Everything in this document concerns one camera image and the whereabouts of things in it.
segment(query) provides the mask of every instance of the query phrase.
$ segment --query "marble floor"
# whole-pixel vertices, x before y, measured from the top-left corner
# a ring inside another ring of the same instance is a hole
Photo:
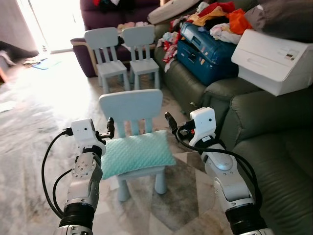
[[[41,163],[52,139],[73,120],[92,118],[100,133],[106,121],[98,105],[102,89],[97,78],[87,79],[73,52],[55,54],[61,62],[48,70],[11,68],[9,82],[0,86],[0,103],[15,101],[14,109],[0,113],[0,234],[53,234],[60,222],[46,202],[41,182]],[[123,91],[117,79],[112,92]],[[148,77],[142,88],[153,88]],[[166,111],[178,123],[187,120],[164,86],[161,114],[156,130],[167,129]],[[131,198],[117,200],[117,180],[101,181],[95,214],[95,235],[228,235],[229,224],[214,193],[212,179],[195,152],[188,152],[168,132],[177,165],[166,169],[168,191],[158,195],[154,177],[129,181]],[[73,137],[61,137],[53,146],[45,167],[47,188],[68,170],[78,154]],[[70,177],[58,185],[59,205],[66,199]]]

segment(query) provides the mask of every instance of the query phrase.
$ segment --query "orange cloth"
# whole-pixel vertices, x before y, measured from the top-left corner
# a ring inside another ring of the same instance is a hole
[[[193,24],[195,24],[197,26],[204,26],[205,25],[205,21],[211,20],[211,19],[213,19],[215,17],[225,16],[225,15],[227,15],[227,13],[225,13],[220,6],[217,6],[211,13],[209,13],[209,14],[207,14],[205,16],[202,16],[200,18],[198,17],[198,19],[195,19],[193,21]]]
[[[252,28],[241,8],[229,13],[227,17],[229,18],[230,31],[235,34],[243,35],[246,29]]]

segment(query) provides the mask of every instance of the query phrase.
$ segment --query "chair seat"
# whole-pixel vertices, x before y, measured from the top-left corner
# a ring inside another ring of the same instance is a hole
[[[122,74],[123,72],[126,72],[126,67],[125,65],[117,60],[117,61],[110,61],[107,63],[103,63],[101,65],[97,65],[98,72],[101,75],[104,76],[114,76],[118,74]]]
[[[143,60],[136,60],[130,62],[134,74],[144,74],[144,73],[151,73],[156,72],[158,70],[158,65],[153,59],[143,59]]]

